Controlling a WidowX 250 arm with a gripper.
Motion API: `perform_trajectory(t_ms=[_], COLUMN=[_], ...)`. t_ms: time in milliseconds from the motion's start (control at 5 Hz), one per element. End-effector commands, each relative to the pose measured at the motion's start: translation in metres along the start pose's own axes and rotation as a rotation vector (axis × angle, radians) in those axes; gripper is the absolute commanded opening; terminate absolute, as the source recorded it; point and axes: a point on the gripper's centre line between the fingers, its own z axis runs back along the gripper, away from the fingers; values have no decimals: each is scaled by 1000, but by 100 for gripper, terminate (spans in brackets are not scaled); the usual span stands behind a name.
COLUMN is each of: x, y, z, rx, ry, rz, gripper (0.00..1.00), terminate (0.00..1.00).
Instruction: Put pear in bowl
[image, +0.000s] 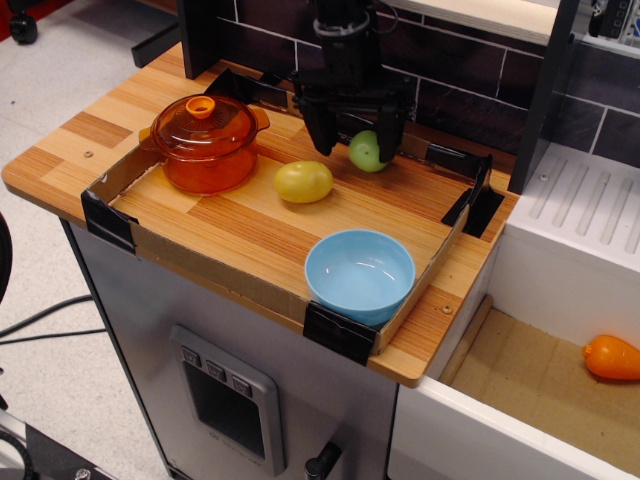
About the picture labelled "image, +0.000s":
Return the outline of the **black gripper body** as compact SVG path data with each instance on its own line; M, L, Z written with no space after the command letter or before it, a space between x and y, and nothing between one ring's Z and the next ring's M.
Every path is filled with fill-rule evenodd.
M313 1L313 32L322 62L292 74L294 104L306 120L339 112L374 115L390 108L407 119L415 108L415 81L382 65L381 40L398 18L381 26L377 7L384 1Z

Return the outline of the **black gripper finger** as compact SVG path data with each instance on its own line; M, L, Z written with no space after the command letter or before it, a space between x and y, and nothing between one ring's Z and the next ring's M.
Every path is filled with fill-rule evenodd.
M307 97L300 100L299 109L315 149L329 156L338 141L336 114L326 102Z
M402 141L404 125L404 111L397 104L387 103L379 108L376 130L381 163L386 164L394 158Z

